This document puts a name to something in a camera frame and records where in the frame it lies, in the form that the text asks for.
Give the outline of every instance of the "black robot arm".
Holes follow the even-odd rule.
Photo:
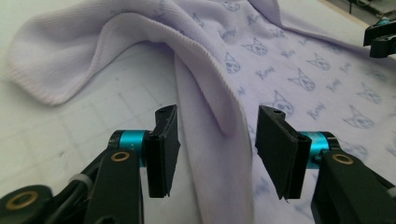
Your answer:
[[[147,167],[151,198],[169,195],[180,143],[177,106],[155,113],[153,131],[114,132],[107,148],[58,195],[41,185],[17,189],[0,200],[0,223],[144,223],[140,167]]]
[[[260,106],[256,148],[281,199],[299,199],[307,168],[319,169],[316,223],[396,223],[396,188],[326,132],[297,132],[285,113]]]
[[[370,57],[386,58],[396,53],[396,21],[381,20],[366,29],[363,46],[371,46]]]

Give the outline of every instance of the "teal metal ring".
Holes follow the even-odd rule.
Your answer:
[[[318,169],[319,165],[314,161],[320,161],[322,150],[330,150],[326,136],[321,132],[301,132],[301,134],[312,140],[311,149],[309,151],[307,169]]]
[[[145,133],[145,130],[125,130],[120,138],[119,148],[127,148],[135,151],[139,158],[140,167],[146,166],[143,158],[143,141]]]

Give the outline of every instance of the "brass screw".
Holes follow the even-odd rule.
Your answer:
[[[6,204],[8,210],[18,210],[29,206],[38,198],[38,193],[34,190],[28,190],[12,197]]]
[[[350,165],[353,163],[352,159],[350,159],[348,156],[343,154],[334,154],[332,155],[332,159],[340,163],[343,163],[345,165]]]
[[[113,161],[126,161],[131,155],[128,152],[117,152],[111,156]]]

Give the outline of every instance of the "cloth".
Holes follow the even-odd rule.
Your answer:
[[[204,223],[313,223],[317,172],[280,201],[253,147],[259,105],[301,131],[329,131],[396,182],[396,63],[292,15],[277,1],[88,0],[29,20],[9,72],[39,101],[65,103],[139,41],[176,54],[177,91]]]

